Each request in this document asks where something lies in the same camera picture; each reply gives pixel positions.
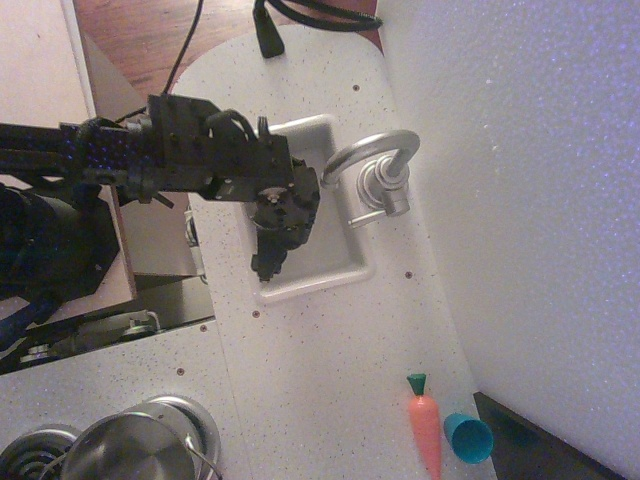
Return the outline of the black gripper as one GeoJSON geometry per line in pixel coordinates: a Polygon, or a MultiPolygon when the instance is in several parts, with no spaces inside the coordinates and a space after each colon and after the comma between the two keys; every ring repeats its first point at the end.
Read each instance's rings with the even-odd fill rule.
{"type": "Polygon", "coordinates": [[[316,171],[292,158],[293,186],[261,195],[250,213],[257,234],[251,269],[261,282],[281,272],[288,251],[309,240],[320,203],[316,171]]]}

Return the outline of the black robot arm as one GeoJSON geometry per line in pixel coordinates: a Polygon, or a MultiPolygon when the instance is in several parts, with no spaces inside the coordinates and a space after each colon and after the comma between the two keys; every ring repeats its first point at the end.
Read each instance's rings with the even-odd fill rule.
{"type": "Polygon", "coordinates": [[[33,186],[112,185],[148,203],[164,192],[251,204],[262,282],[309,240],[320,204],[316,171],[291,155],[266,118],[251,125],[208,100],[151,95],[144,115],[119,124],[95,117],[57,128],[4,124],[1,172],[33,186]]]}

